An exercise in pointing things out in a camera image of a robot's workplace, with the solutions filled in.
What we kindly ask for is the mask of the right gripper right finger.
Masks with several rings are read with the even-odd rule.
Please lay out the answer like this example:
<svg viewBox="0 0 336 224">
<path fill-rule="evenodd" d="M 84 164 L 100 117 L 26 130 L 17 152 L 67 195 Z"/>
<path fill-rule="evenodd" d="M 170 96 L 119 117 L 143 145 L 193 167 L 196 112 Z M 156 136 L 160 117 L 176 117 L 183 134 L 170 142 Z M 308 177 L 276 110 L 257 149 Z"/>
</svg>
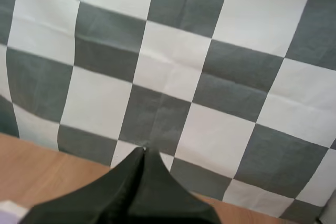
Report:
<svg viewBox="0 0 336 224">
<path fill-rule="evenodd" d="M 127 223 L 220 223 L 215 209 L 183 188 L 170 174 L 158 150 L 147 148 L 143 173 Z"/>
</svg>

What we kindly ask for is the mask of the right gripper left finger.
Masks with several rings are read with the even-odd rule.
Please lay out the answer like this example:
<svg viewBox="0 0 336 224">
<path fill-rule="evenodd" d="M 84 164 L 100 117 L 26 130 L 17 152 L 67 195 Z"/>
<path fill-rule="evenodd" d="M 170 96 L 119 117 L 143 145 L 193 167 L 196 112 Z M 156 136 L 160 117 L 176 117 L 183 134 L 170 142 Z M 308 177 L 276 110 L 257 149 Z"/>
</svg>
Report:
<svg viewBox="0 0 336 224">
<path fill-rule="evenodd" d="M 135 195 L 143 165 L 144 149 L 137 147 L 90 184 L 35 205 L 20 223 L 116 223 Z"/>
</svg>

